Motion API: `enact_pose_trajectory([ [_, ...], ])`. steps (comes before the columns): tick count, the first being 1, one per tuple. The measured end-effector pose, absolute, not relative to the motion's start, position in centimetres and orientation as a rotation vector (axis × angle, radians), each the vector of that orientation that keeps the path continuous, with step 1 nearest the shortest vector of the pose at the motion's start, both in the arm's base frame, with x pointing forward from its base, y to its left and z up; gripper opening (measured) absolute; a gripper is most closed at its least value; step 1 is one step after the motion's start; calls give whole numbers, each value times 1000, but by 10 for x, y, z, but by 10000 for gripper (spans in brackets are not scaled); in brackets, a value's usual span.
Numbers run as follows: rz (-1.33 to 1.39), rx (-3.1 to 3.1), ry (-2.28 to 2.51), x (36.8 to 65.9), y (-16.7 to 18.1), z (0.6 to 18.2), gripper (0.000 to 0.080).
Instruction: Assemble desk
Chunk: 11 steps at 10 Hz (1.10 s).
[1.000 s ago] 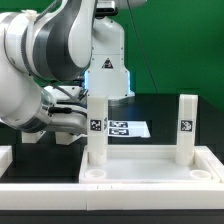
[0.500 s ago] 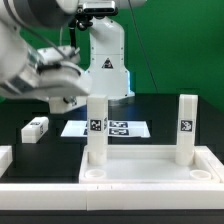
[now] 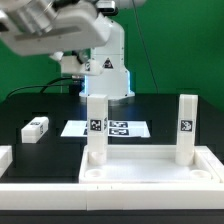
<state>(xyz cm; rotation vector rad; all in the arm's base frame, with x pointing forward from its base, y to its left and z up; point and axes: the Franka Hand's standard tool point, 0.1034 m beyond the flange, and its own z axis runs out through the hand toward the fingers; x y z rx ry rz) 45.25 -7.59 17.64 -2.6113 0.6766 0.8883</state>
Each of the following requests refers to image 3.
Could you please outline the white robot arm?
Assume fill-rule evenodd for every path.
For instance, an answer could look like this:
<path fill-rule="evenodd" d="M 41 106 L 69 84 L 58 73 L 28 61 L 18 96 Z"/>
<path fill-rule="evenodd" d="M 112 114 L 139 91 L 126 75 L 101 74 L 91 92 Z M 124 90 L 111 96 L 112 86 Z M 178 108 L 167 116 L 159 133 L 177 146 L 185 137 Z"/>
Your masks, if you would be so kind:
<path fill-rule="evenodd" d="M 0 0 L 0 40 L 21 55 L 47 54 L 61 72 L 84 78 L 81 99 L 132 98 L 124 29 L 111 18 L 146 0 Z"/>

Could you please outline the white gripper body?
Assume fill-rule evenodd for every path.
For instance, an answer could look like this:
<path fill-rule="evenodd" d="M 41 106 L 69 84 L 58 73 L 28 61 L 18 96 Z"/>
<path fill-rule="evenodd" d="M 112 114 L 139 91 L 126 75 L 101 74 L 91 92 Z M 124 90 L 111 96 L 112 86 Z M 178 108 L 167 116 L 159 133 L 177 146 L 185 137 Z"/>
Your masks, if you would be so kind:
<path fill-rule="evenodd" d="M 21 56 L 104 46 L 109 20 L 87 0 L 0 0 L 0 40 Z"/>

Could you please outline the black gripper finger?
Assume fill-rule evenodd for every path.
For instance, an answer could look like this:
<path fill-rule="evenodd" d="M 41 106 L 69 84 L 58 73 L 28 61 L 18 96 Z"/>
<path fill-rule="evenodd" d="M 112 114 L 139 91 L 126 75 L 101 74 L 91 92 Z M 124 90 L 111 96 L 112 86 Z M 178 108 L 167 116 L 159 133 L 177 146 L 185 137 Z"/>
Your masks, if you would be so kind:
<path fill-rule="evenodd" d="M 90 59 L 90 53 L 88 50 L 78 50 L 77 51 L 77 60 L 84 64 Z"/>
<path fill-rule="evenodd" d="M 59 51 L 50 55 L 50 58 L 54 61 L 60 61 L 63 57 L 64 53 Z"/>

